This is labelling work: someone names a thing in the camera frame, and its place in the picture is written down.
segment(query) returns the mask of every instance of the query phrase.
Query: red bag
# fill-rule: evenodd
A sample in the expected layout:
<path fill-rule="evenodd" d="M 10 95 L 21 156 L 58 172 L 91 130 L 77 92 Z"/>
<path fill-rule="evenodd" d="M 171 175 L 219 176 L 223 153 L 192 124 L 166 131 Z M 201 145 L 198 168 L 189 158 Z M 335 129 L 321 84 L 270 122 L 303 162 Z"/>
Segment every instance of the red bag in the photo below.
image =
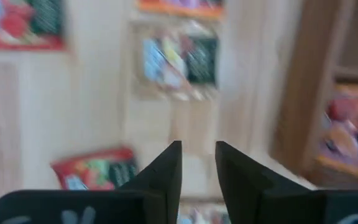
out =
<path fill-rule="evenodd" d="M 92 152 L 51 164 L 65 190 L 114 190 L 138 173 L 128 147 Z"/>

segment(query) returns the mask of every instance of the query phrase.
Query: product package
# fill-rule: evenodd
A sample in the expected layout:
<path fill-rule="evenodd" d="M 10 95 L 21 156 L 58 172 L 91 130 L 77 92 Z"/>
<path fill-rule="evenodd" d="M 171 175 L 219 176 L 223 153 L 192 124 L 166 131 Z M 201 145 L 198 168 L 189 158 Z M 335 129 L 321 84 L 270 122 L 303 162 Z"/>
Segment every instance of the product package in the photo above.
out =
<path fill-rule="evenodd" d="M 0 0 L 0 50 L 62 50 L 63 0 Z"/>
<path fill-rule="evenodd" d="M 179 204 L 178 224 L 230 224 L 225 204 L 183 203 Z"/>
<path fill-rule="evenodd" d="M 65 190 L 114 190 L 138 173 L 134 153 L 112 148 L 51 164 Z"/>
<path fill-rule="evenodd" d="M 137 5 L 143 11 L 210 19 L 223 14 L 223 0 L 138 0 Z"/>
<path fill-rule="evenodd" d="M 196 21 L 138 27 L 138 83 L 178 100 L 204 100 L 217 93 L 218 35 Z"/>
<path fill-rule="evenodd" d="M 358 162 L 358 85 L 338 85 L 336 90 L 326 111 L 326 149 Z"/>

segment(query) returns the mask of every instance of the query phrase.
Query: black object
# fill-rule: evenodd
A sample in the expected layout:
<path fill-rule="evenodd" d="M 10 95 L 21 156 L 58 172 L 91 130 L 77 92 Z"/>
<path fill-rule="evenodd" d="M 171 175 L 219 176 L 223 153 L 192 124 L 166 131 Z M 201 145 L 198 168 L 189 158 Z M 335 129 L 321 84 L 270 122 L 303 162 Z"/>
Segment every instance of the black object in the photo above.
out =
<path fill-rule="evenodd" d="M 356 190 L 310 191 L 225 142 L 215 160 L 232 224 L 358 224 Z"/>
<path fill-rule="evenodd" d="M 190 37 L 193 47 L 187 53 L 188 80 L 194 84 L 216 85 L 215 57 L 218 39 Z"/>
<path fill-rule="evenodd" d="M 29 27 L 33 33 L 63 35 L 65 6 L 62 0 L 27 0 L 27 3 L 35 11 Z"/>
<path fill-rule="evenodd" d="M 173 142 L 115 191 L 21 190 L 0 198 L 0 224 L 174 224 L 181 190 L 181 142 Z"/>

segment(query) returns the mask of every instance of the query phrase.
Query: snack bag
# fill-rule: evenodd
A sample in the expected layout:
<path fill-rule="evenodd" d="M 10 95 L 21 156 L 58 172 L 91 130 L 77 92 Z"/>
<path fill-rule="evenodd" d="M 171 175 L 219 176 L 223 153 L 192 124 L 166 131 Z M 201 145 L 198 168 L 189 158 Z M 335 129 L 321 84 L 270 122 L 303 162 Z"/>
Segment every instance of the snack bag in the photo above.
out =
<path fill-rule="evenodd" d="M 62 0 L 0 0 L 0 50 L 61 50 Z"/>
<path fill-rule="evenodd" d="M 219 41 L 213 28 L 183 21 L 143 29 L 138 77 L 144 86 L 179 100 L 214 98 Z"/>
<path fill-rule="evenodd" d="M 51 164 L 65 190 L 114 190 L 137 173 L 131 149 L 113 148 Z"/>

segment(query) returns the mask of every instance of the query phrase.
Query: green label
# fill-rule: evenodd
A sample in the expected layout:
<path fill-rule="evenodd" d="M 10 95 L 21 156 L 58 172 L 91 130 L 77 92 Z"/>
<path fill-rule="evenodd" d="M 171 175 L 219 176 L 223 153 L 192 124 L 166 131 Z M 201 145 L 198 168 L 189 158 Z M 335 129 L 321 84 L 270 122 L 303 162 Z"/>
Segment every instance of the green label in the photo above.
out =
<path fill-rule="evenodd" d="M 137 166 L 133 159 L 109 165 L 109 179 L 116 187 L 124 185 L 136 175 Z"/>
<path fill-rule="evenodd" d="M 30 29 L 35 34 L 62 34 L 62 0 L 27 0 L 35 14 Z"/>
<path fill-rule="evenodd" d="M 188 80 L 190 83 L 215 84 L 215 56 L 218 40 L 191 37 L 193 49 L 188 52 Z"/>

